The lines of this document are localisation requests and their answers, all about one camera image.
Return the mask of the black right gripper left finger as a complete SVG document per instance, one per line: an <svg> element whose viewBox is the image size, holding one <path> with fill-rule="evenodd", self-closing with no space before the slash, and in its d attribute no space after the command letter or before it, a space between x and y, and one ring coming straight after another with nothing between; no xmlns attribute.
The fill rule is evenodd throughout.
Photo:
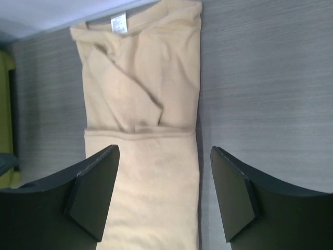
<svg viewBox="0 0 333 250"><path fill-rule="evenodd" d="M95 249L119 159L119 148L110 145L54 174L1 189L1 249Z"/></svg>

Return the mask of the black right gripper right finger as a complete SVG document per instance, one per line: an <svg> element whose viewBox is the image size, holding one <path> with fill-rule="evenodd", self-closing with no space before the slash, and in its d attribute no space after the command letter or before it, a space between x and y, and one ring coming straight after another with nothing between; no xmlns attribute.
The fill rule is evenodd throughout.
<svg viewBox="0 0 333 250"><path fill-rule="evenodd" d="M282 181L217 146L210 157L232 249L332 249L332 194Z"/></svg>

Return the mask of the olive green plastic bin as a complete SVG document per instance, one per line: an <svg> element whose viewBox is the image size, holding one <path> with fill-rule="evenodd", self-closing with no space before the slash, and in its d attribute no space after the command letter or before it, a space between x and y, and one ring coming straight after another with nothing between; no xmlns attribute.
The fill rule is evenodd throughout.
<svg viewBox="0 0 333 250"><path fill-rule="evenodd" d="M1 188L13 188L20 181L18 158L14 153L10 72L15 69L13 58L1 51Z"/></svg>

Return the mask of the beige t shirt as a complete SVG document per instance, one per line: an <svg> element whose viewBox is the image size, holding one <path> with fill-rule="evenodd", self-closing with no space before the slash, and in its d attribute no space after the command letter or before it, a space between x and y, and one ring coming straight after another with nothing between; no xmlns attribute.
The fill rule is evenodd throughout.
<svg viewBox="0 0 333 250"><path fill-rule="evenodd" d="M120 151L98 249L197 249L199 1L160 1L70 28L82 62L87 157Z"/></svg>

